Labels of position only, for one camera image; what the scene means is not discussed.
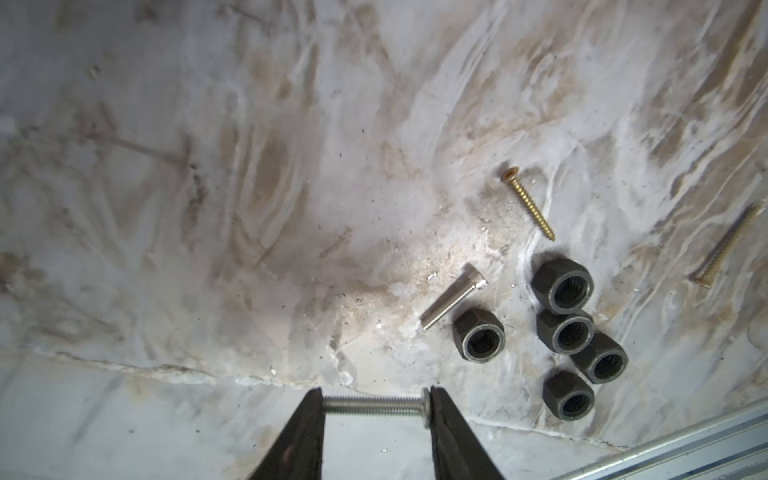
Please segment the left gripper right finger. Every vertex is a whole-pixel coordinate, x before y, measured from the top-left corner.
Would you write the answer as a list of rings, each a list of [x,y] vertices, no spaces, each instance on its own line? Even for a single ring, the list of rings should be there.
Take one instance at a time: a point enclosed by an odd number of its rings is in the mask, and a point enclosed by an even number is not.
[[[441,387],[430,389],[430,433],[437,480],[503,480],[478,438]]]

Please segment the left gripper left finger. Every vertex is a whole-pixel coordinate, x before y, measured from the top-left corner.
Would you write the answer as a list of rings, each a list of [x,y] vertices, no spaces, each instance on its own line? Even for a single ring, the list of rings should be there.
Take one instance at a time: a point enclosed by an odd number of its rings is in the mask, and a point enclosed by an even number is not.
[[[320,388],[306,393],[249,480],[320,480],[325,413]]]

